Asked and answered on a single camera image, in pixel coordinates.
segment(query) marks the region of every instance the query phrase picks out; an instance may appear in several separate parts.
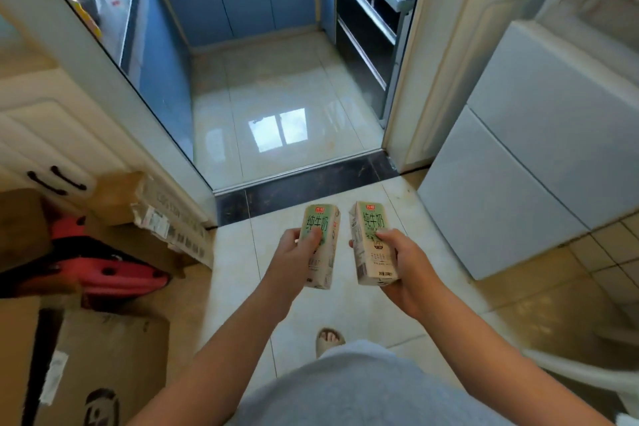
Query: pure milk carton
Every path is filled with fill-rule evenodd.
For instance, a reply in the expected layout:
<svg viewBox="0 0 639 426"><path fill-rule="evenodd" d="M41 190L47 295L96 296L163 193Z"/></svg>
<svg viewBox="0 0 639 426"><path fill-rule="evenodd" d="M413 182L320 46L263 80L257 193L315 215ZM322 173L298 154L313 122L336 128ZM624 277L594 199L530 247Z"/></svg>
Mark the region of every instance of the pure milk carton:
<svg viewBox="0 0 639 426"><path fill-rule="evenodd" d="M360 285L388 285L398 280L395 248L375 234L380 227L387 227L383 205L358 201L349 214L357 282Z"/></svg>
<svg viewBox="0 0 639 426"><path fill-rule="evenodd" d="M337 205L312 204L304 211L304 222L300 231L300 239L308 235L314 227L321 228L321 241L317 250L309 259L309 276L306 286L330 289L333 280L333 263L335 262L335 247L339 234L340 213Z"/></svg>

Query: sandal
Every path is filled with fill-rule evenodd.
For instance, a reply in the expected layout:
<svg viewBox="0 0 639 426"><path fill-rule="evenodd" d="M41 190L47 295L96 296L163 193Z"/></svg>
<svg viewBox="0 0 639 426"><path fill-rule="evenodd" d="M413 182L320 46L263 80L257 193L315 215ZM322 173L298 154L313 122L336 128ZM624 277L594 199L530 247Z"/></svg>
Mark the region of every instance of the sandal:
<svg viewBox="0 0 639 426"><path fill-rule="evenodd" d="M338 341L328 341L325 338L322 338L321 334L324 332L333 333L337 337ZM324 327L318 332L315 338L315 356L319 359L322 356L322 354L326 352L327 350L332 349L333 347L337 347L339 345L344 345L345 343L346 341L344 339L344 336L341 333L339 333L337 330L334 330L332 328Z"/></svg>

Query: green label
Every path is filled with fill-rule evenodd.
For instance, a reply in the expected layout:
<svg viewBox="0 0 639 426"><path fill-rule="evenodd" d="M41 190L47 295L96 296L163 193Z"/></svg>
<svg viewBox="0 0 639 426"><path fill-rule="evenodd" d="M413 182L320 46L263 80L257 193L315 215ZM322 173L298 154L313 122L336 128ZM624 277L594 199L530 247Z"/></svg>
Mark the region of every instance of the green label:
<svg viewBox="0 0 639 426"><path fill-rule="evenodd" d="M333 206L330 204L314 204L309 205L304 213L304 224L302 231L300 232L300 239L308 235L314 227L321 229L321 241L320 245L326 243L326 236L328 234L328 222L330 215L333 211Z"/></svg>
<svg viewBox="0 0 639 426"><path fill-rule="evenodd" d="M362 212L365 238L379 241L379 237L375 236L375 231L380 227L386 227L384 208L377 202L361 202L360 212Z"/></svg>

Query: black handle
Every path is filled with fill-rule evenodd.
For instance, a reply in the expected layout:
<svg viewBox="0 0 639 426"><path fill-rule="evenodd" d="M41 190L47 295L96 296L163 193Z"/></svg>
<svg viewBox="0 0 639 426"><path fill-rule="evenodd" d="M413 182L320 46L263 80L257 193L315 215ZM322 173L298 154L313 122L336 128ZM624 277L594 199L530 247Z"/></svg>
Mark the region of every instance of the black handle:
<svg viewBox="0 0 639 426"><path fill-rule="evenodd" d="M55 187L51 187L49 184L47 184L46 182L42 182L42 180L40 180L38 178L38 174L33 172L32 170L27 172L27 177L31 180L33 180L33 182L36 182L36 184L40 184L42 187L44 187L45 189L50 190L51 192L55 192L58 195L68 195L68 192L62 189L56 189Z"/></svg>
<svg viewBox="0 0 639 426"><path fill-rule="evenodd" d="M51 166L51 172L53 172L53 175L55 175L56 177L59 177L60 179L64 180L70 186L73 186L76 189L81 190L81 191L85 191L86 190L86 186L84 184L76 184L73 180L69 179L68 177L65 177L62 174L62 172L60 172L60 169L58 168L57 165L52 165Z"/></svg>

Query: beige tile floor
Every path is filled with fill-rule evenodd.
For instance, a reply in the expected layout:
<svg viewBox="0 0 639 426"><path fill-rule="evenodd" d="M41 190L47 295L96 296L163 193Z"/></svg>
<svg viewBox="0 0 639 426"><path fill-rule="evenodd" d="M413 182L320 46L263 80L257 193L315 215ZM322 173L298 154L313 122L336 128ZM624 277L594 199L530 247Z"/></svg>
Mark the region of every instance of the beige tile floor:
<svg viewBox="0 0 639 426"><path fill-rule="evenodd" d="M379 148L383 130L323 32L196 57L195 165L212 188Z"/></svg>
<svg viewBox="0 0 639 426"><path fill-rule="evenodd" d="M598 325L628 326L626 316L590 278L567 248L550 251L482 282L460 265L419 201L415 187L424 172L337 194L324 202L347 211L356 200L385 205L393 227L427 252L443 281L500 334L532 347L602 366L627 366L625 351L597 339ZM143 297L138 309L171 320L168 380L251 293L263 276L281 232L300 225L306 204L219 228L213 272L187 269L184 280ZM347 340L367 338L453 385L459 381L433 341L376 287L357 285L353 253L342 227L331 290L304 289L276 328L249 391L315 359L317 330L336 327Z"/></svg>

